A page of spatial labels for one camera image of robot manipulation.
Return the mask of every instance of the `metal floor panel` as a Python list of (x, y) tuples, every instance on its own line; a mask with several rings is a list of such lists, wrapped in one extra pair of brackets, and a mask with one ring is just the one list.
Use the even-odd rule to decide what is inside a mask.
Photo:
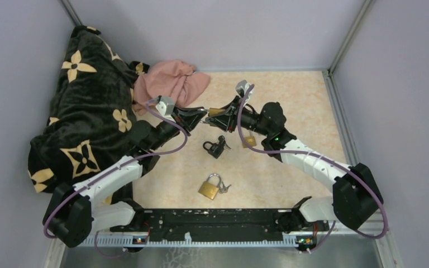
[[(119, 254), (121, 248), (102, 248)], [(285, 248), (145, 248), (118, 259), (105, 259), (95, 248), (67, 249), (61, 268), (312, 268), (382, 267), (374, 240), (358, 235), (331, 236), (313, 254), (297, 254)]]

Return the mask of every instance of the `black mounting base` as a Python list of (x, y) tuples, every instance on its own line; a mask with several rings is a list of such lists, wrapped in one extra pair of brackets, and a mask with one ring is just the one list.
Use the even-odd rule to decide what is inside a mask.
[[(62, 183), (55, 188), (42, 221), (43, 225), (45, 225), (55, 208), (74, 192), (73, 187), (66, 183)], [(50, 221), (49, 231), (68, 247), (75, 247), (81, 244), (89, 235), (92, 222), (91, 202), (88, 197), (78, 194), (66, 206), (62, 207)]]
[[(361, 178), (384, 204), (371, 170), (364, 164), (358, 163), (350, 168)], [(335, 215), (346, 227), (357, 230), (364, 222), (379, 209), (373, 197), (351, 175), (346, 174), (336, 178), (333, 184), (333, 210)]]
[[(194, 242), (282, 241), (283, 232), (313, 232), (298, 211), (302, 199), (289, 209), (143, 209), (130, 198), (118, 196), (132, 205), (136, 215), (127, 226), (115, 226), (112, 232), (148, 232), (150, 241), (184, 241), (190, 232)], [(315, 223), (318, 231), (327, 231), (328, 223)]]

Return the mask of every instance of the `key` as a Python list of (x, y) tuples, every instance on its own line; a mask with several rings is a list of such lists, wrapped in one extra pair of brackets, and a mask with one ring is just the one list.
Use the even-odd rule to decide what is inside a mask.
[(232, 184), (230, 184), (230, 185), (228, 185), (228, 187), (226, 187), (226, 186), (225, 186), (225, 183), (224, 183), (224, 182), (221, 182), (221, 188), (220, 188), (219, 193), (220, 193), (220, 194), (227, 193), (227, 192), (228, 192), (228, 190), (229, 190), (229, 187), (231, 187), (231, 185), (232, 185)]
[(218, 142), (219, 142), (220, 145), (224, 145), (225, 149), (228, 149), (228, 150), (231, 149), (229, 147), (229, 145), (226, 143), (226, 138), (223, 135), (221, 135), (221, 136), (218, 137)]

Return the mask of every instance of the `white cable tie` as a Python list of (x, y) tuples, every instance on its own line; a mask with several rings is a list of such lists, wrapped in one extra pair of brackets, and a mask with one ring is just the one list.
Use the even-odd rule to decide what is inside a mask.
[(307, 157), (313, 152), (313, 150), (308, 151), (308, 153), (303, 157), (303, 171), (306, 171), (305, 167), (305, 161), (307, 160)]
[(316, 166), (316, 164), (324, 157), (325, 155), (320, 155), (317, 160), (315, 160), (315, 162), (313, 163), (313, 167)]
[(96, 190), (98, 189), (98, 187), (93, 187), (93, 196), (96, 196)]

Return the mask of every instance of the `marbled floor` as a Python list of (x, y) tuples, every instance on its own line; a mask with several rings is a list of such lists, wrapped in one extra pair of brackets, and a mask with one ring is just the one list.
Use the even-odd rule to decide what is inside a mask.
[[(275, 71), (208, 73), (212, 80), (206, 91), (190, 105), (223, 107), (236, 92), (236, 84), (246, 79), (255, 84), (249, 103), (257, 111), (266, 102), (279, 102), (287, 118), (286, 128), (306, 145), (326, 156), (345, 162), (338, 130), (325, 82), (320, 71)], [(147, 113), (138, 116), (156, 125), (159, 120)], [(231, 151), (219, 159), (203, 148), (205, 141), (226, 137)], [(257, 148), (263, 137), (254, 134)], [(160, 151), (179, 146), (182, 135), (170, 140)], [(219, 173), (228, 193), (210, 200), (198, 193), (207, 176)], [(162, 156), (156, 167), (134, 183), (134, 200), (145, 208), (289, 208), (305, 196), (322, 197), (328, 190), (296, 167), (282, 164), (267, 155), (242, 148), (236, 132), (200, 124), (188, 143), (176, 154)]]

